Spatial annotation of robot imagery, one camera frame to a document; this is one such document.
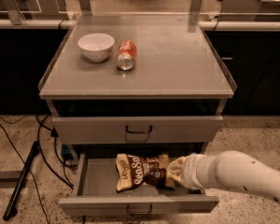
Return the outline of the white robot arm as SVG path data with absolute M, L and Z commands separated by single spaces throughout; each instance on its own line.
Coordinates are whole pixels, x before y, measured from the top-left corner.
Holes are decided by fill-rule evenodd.
M 177 158 L 167 176 L 188 189 L 242 192 L 280 204 L 280 172 L 239 151 Z

